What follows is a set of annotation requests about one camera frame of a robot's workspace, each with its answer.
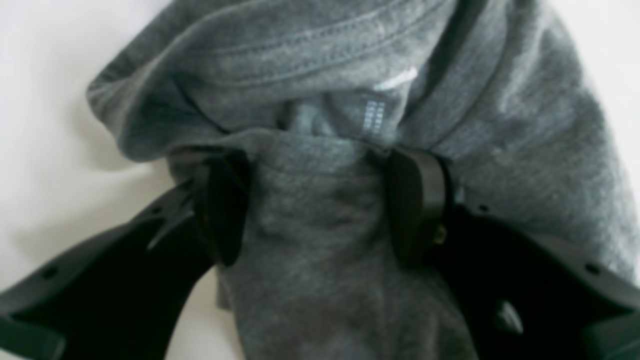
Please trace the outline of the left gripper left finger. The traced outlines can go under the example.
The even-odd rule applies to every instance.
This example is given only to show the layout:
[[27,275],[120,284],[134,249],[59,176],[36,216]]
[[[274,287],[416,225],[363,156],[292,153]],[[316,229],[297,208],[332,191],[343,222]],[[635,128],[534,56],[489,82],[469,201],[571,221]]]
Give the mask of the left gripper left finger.
[[205,155],[192,178],[130,221],[1,293],[1,349],[26,360],[163,360],[195,285],[243,240],[246,153]]

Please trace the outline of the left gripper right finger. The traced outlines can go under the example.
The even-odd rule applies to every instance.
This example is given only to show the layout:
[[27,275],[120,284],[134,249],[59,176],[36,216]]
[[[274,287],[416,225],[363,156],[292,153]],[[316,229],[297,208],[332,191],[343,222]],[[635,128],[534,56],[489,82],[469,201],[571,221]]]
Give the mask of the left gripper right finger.
[[385,182],[398,262],[439,272],[480,360],[639,358],[635,285],[573,244],[507,221],[432,153],[392,149]]

